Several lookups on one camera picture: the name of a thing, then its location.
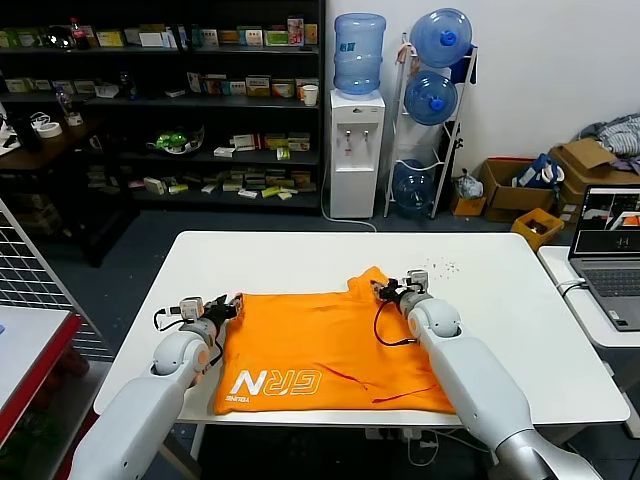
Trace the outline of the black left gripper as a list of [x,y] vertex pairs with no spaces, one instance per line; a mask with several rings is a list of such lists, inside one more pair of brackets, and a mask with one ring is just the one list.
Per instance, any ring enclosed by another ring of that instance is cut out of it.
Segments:
[[216,299],[205,304],[202,318],[211,321],[214,325],[222,325],[226,320],[237,318],[243,312],[242,305],[242,294],[235,295],[228,302],[224,299]]

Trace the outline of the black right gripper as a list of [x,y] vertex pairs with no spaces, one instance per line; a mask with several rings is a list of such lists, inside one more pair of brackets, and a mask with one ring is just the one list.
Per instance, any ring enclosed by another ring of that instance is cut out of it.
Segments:
[[407,286],[393,278],[386,282],[371,280],[370,284],[375,298],[380,302],[399,304],[403,296],[414,292],[413,286]]

